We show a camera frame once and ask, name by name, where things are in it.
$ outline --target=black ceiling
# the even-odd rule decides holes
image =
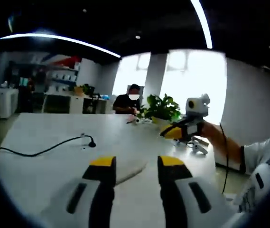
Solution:
[[[166,52],[175,48],[206,49],[202,28],[191,2],[136,1],[127,3],[39,2],[0,8],[0,37],[13,33],[49,31],[85,41],[121,56]],[[255,66],[270,67],[270,1],[200,0],[211,31],[213,49]],[[105,64],[108,54],[65,41],[32,38],[0,40],[1,50],[44,50],[79,55]]]

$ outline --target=desk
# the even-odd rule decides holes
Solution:
[[[76,96],[73,92],[70,91],[54,91],[54,92],[46,92],[44,93],[45,98],[42,106],[42,113],[44,112],[46,100],[48,95],[54,95],[54,96],[68,96],[70,97],[70,105],[69,105],[69,113],[70,114],[82,114],[83,111],[83,102],[84,99],[92,100],[91,97],[88,96]],[[106,106],[107,106],[107,100],[105,99],[98,99],[97,104],[97,112],[101,114],[105,114]]]
[[[170,155],[185,162],[194,176],[215,184],[213,148],[204,156],[175,147],[159,137],[153,124],[126,124],[128,115],[27,114],[14,122],[2,147],[35,153],[85,132],[97,146],[81,150],[81,139],[65,143],[41,156],[26,158],[0,151],[0,180],[25,213],[38,216],[56,190],[79,178],[89,162],[101,155],[116,155],[117,168],[132,158],[144,158],[145,170],[115,187],[111,213],[113,228],[164,228],[165,216],[158,184],[157,156]]]

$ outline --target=power cord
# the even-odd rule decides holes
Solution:
[[[228,178],[228,173],[229,173],[229,152],[228,152],[228,144],[227,144],[227,141],[226,141],[226,136],[224,134],[221,123],[219,123],[219,125],[220,125],[220,128],[221,128],[222,134],[223,134],[225,150],[226,150],[226,173],[225,173],[225,180],[224,180],[224,185],[223,185],[223,189],[222,189],[222,193],[221,193],[221,194],[223,194],[224,190],[225,190],[226,180]]]
[[[67,142],[72,141],[72,140],[80,139],[80,138],[83,138],[83,137],[88,137],[88,138],[91,139],[90,143],[88,144],[89,147],[96,147],[96,143],[94,142],[93,138],[90,135],[82,135],[82,136],[78,136],[78,137],[75,137],[75,138],[65,140],[65,141],[60,142],[60,143],[58,143],[58,144],[56,144],[56,145],[54,145],[54,146],[52,146],[52,147],[50,147],[50,148],[48,148],[48,149],[46,149],[44,151],[34,153],[34,154],[23,154],[23,153],[13,151],[13,150],[5,148],[5,147],[0,147],[0,150],[6,150],[6,151],[12,152],[12,153],[14,153],[16,155],[22,156],[22,157],[36,157],[36,156],[38,156],[40,154],[46,153],[46,152],[56,148],[57,146],[60,146],[60,145],[62,145],[64,143],[67,143]]]

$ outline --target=ceiling light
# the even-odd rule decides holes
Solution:
[[[200,20],[200,24],[201,24],[203,33],[205,35],[206,46],[208,49],[212,49],[213,44],[212,44],[212,39],[211,39],[211,33],[210,33],[209,26],[207,24],[205,13],[202,9],[202,6],[201,6],[199,0],[191,0],[191,2],[195,8],[195,11],[198,15],[199,20]]]
[[[10,36],[6,36],[6,37],[2,37],[0,39],[13,39],[13,38],[20,38],[20,37],[44,37],[44,38],[53,38],[53,39],[60,39],[60,40],[65,40],[65,41],[69,41],[69,42],[73,42],[73,43],[76,43],[76,44],[82,44],[84,46],[87,46],[87,47],[90,47],[90,48],[94,48],[94,49],[97,49],[99,51],[103,51],[107,54],[110,54],[112,56],[115,56],[117,58],[120,58],[121,56],[116,54],[116,53],[113,53],[111,51],[108,51],[102,47],[98,47],[96,45],[93,45],[93,44],[89,44],[89,43],[86,43],[86,42],[83,42],[83,41],[79,41],[79,40],[76,40],[76,39],[71,39],[71,38],[67,38],[67,37],[62,37],[62,36],[57,36],[57,35],[51,35],[51,34],[42,34],[42,33],[23,33],[23,34],[14,34],[14,35],[10,35]]]

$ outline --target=window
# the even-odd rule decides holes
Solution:
[[[150,53],[124,57],[119,64],[112,94],[120,95],[126,93],[127,86],[131,84],[144,86],[149,59]]]
[[[165,93],[174,98],[184,114],[189,97],[208,94],[211,102],[209,115],[205,120],[219,125],[226,93],[225,55],[204,50],[171,51],[168,54],[160,97]]]

